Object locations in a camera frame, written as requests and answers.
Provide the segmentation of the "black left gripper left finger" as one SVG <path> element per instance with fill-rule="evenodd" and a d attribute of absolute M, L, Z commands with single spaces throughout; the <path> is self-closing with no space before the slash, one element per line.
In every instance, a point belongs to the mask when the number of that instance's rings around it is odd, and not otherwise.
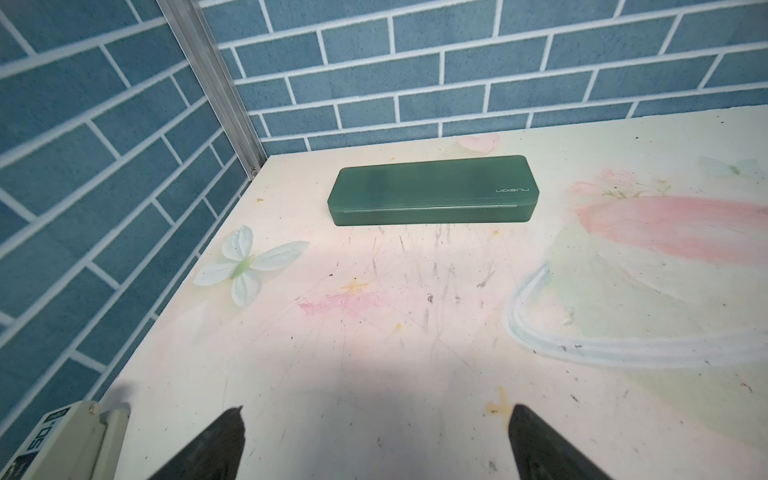
<path fill-rule="evenodd" d="M 225 410 L 151 479 L 235 479 L 245 446 L 241 410 Z"/>

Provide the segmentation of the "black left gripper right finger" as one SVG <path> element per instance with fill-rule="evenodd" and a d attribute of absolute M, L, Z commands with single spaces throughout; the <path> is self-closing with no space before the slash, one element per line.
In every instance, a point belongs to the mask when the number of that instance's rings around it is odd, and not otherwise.
<path fill-rule="evenodd" d="M 611 479 L 524 404 L 512 409 L 508 436 L 521 479 Z"/>

